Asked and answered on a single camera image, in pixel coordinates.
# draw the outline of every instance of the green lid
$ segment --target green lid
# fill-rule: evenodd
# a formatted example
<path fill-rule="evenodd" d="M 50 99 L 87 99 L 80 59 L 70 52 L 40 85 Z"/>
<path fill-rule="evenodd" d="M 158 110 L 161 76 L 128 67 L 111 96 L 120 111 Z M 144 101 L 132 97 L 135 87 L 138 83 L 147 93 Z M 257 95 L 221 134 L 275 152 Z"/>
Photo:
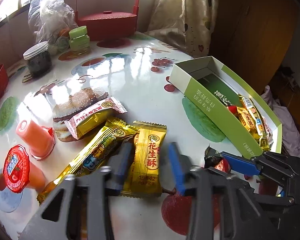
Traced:
<path fill-rule="evenodd" d="M 87 27 L 81 26 L 69 31 L 69 36 L 71 39 L 75 39 L 87 34 Z"/>

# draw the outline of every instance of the green jar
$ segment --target green jar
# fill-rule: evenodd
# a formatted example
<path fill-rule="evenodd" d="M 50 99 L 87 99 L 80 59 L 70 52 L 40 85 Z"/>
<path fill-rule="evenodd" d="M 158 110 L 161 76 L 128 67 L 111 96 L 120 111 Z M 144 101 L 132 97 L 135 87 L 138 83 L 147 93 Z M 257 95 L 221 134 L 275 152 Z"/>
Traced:
<path fill-rule="evenodd" d="M 69 31 L 69 45 L 74 53 L 82 53 L 90 48 L 90 37 L 87 35 L 87 27 L 81 26 Z"/>

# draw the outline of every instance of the green box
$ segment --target green box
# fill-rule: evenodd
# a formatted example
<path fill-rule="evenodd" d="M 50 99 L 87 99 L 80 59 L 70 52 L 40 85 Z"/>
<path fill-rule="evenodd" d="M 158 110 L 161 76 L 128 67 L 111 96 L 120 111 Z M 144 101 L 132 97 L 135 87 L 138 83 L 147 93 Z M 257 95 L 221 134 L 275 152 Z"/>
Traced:
<path fill-rule="evenodd" d="M 241 94 L 253 101 L 273 131 L 274 142 L 271 145 L 271 151 L 281 153 L 282 124 L 277 116 L 245 81 L 214 57 L 196 58 L 174 64 L 169 81 L 219 127 L 243 157 L 250 159 L 253 156 L 261 155 L 263 150 L 256 140 L 220 100 L 210 92 L 214 88 L 206 85 L 209 91 L 198 82 L 199 80 L 203 84 L 208 84 L 211 80 L 211 74 L 233 90 L 234 95 Z M 228 95 L 229 100 L 238 105 L 235 96 L 230 94 Z"/>

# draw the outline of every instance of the wooden door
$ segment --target wooden door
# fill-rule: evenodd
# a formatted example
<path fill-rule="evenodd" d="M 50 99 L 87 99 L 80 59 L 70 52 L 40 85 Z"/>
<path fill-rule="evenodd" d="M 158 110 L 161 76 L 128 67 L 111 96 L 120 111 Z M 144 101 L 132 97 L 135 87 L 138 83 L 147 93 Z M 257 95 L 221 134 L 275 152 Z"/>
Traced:
<path fill-rule="evenodd" d="M 219 0 L 210 54 L 262 93 L 289 47 L 298 6 L 293 0 L 237 1 Z M 237 13 L 226 18 L 229 11 Z"/>

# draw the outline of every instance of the beige curtain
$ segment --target beige curtain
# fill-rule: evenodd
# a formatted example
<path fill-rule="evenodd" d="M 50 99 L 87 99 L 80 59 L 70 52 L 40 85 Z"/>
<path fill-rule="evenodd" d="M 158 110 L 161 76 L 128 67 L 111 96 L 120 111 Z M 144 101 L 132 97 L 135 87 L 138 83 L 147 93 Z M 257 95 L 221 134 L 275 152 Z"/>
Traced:
<path fill-rule="evenodd" d="M 218 0 L 156 0 L 146 34 L 192 57 L 205 57 L 217 8 Z"/>

